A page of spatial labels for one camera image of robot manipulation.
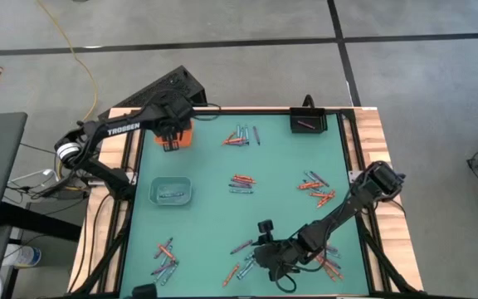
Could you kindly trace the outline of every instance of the gray floor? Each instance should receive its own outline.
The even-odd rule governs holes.
[[[75,46],[333,37],[324,0],[46,0]],[[336,0],[346,37],[478,32],[476,0]],[[0,49],[65,47],[34,1],[0,0]],[[378,106],[426,290],[478,297],[478,40],[348,44],[363,105]],[[126,51],[80,55],[100,89],[95,115],[185,65],[220,105],[351,105],[335,44]],[[26,111],[23,141],[50,149],[92,102],[70,55],[0,56],[0,112]],[[13,175],[50,168],[20,149]],[[48,212],[68,203],[38,203]],[[85,205],[57,217],[78,223]],[[49,238],[41,267],[21,271],[16,298],[56,296],[75,244]]]

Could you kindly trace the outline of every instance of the yellow cable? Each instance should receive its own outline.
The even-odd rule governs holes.
[[[88,69],[88,66],[86,66],[84,64],[84,62],[82,62],[79,57],[77,57],[77,55],[75,54],[75,51],[73,50],[73,46],[71,45],[71,42],[70,42],[70,39],[67,37],[66,33],[64,32],[64,30],[62,29],[62,27],[60,27],[60,25],[58,25],[58,22],[56,21],[56,19],[51,15],[51,13],[47,10],[47,7],[45,7],[43,5],[43,2],[41,0],[37,0],[37,3],[38,5],[40,5],[41,9],[43,9],[44,12],[46,12],[47,16],[49,16],[49,18],[51,19],[51,21],[53,22],[53,24],[55,24],[56,28],[58,29],[58,31],[60,32],[60,34],[66,39],[66,42],[67,42],[67,45],[70,47],[70,50],[71,50],[71,54],[73,54],[73,58],[75,58],[75,60],[77,62],[80,63],[80,65],[82,67],[84,67],[84,69],[86,70],[86,72],[88,73],[88,76],[90,77],[90,80],[91,80],[91,83],[93,84],[93,105],[91,106],[91,108],[88,110],[88,113],[86,113],[86,115],[84,116],[84,118],[82,119],[82,121],[85,121],[88,119],[88,117],[90,117],[91,115],[91,112],[93,112],[93,110],[95,109],[95,106],[97,105],[97,101],[98,101],[98,98],[99,98],[99,89],[97,88],[97,82],[95,82],[95,79],[93,78],[93,76],[91,75],[91,71],[90,69]]]
[[[58,24],[58,21],[53,17],[53,15],[51,15],[49,10],[47,10],[47,7],[45,5],[43,5],[43,2],[41,0],[37,0],[37,3],[38,3],[38,5],[40,5],[41,9],[43,9],[43,11],[46,12],[47,16],[49,16],[49,18],[51,19],[53,24],[55,24],[56,29],[58,29],[58,32],[64,37],[64,39],[66,39],[66,42],[67,42],[67,45],[70,48],[71,54],[73,54],[73,58],[75,58],[75,60],[77,62],[79,62],[79,64],[86,70],[86,72],[88,73],[88,76],[90,77],[91,83],[93,84],[93,105],[91,106],[91,108],[88,110],[88,112],[86,113],[86,115],[82,119],[82,121],[85,121],[85,120],[88,119],[88,117],[90,117],[91,113],[93,112],[93,110],[97,106],[97,102],[99,101],[99,89],[97,88],[97,82],[95,82],[95,79],[93,78],[93,75],[91,75],[91,71],[88,68],[88,66],[86,66],[86,64],[84,64],[84,62],[82,62],[82,60],[80,60],[79,57],[77,57],[77,55],[75,54],[75,51],[73,50],[73,45],[71,45],[71,41],[70,41],[69,37],[67,37],[67,35],[64,32],[64,30],[62,29],[62,27],[60,27],[60,25]],[[58,165],[56,166],[56,174],[58,174],[58,177],[60,179],[62,178],[62,162],[61,161],[58,161]],[[75,188],[75,187],[66,187],[66,189],[81,190],[81,189]]]

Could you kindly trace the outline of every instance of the green table surface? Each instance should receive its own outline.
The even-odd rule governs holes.
[[[248,125],[249,146],[222,146],[237,125]],[[261,146],[255,142],[256,126]],[[173,254],[179,260],[176,272],[159,297],[280,296],[268,271],[254,267],[243,279],[222,283],[238,262],[253,248],[237,254],[230,251],[248,239],[257,240],[257,223],[272,219],[274,237],[288,238],[298,228],[327,215],[349,188],[347,170],[335,115],[328,115],[328,130],[317,134],[291,134],[288,115],[222,115],[212,121],[195,121],[191,147],[163,152],[147,132],[139,168],[134,214],[126,253],[121,297],[134,287],[151,283],[150,273],[162,260],[153,259],[159,243],[173,237]],[[337,196],[324,207],[297,186],[313,170],[330,184]],[[228,184],[234,174],[257,181],[254,194],[232,194]],[[184,206],[157,206],[149,201],[153,179],[185,176],[193,184],[192,201]],[[294,295],[368,294],[363,255],[353,219],[330,238],[341,252],[333,259],[342,267],[344,280],[331,281],[325,271],[294,274]],[[311,262],[307,267],[318,267]],[[285,288],[291,284],[280,280]]]

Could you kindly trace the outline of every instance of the black floor stripe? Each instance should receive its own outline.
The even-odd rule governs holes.
[[[344,42],[419,42],[419,41],[451,41],[478,39],[478,33],[454,33],[454,34],[423,34],[411,36],[390,36],[390,37],[345,37]]]
[[[361,106],[361,100],[359,99],[359,93],[357,92],[357,84],[355,83],[354,71],[352,65],[349,62],[348,50],[344,43],[344,36],[342,34],[342,27],[340,26],[339,14],[337,13],[337,7],[334,0],[328,0],[329,13],[331,14],[331,22],[333,22],[333,29],[335,30],[335,38],[337,39],[337,45],[339,46],[340,60],[342,61],[342,67],[344,70],[344,77],[348,83],[349,96],[354,106]]]
[[[306,38],[281,38],[265,40],[243,41],[220,41],[220,42],[180,42],[164,44],[141,44],[127,46],[104,46],[104,47],[74,47],[77,53],[100,53],[113,51],[152,51],[152,50],[175,50],[175,49],[201,49],[219,47],[260,47],[260,46],[288,46],[288,45],[314,45],[335,43],[333,37],[306,37]],[[11,55],[40,55],[40,54],[67,54],[69,48],[46,48],[46,49],[19,49],[0,50],[0,56]]]

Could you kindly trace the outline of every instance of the orange container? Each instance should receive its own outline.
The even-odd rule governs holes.
[[[191,141],[193,140],[193,127],[195,126],[195,123],[191,120],[191,129],[185,130],[182,134],[177,133],[176,136],[176,141],[178,142],[178,147],[189,147],[191,146]],[[162,137],[155,136],[154,137],[154,142],[159,144],[159,145],[165,145],[167,144],[167,141],[163,140]]]

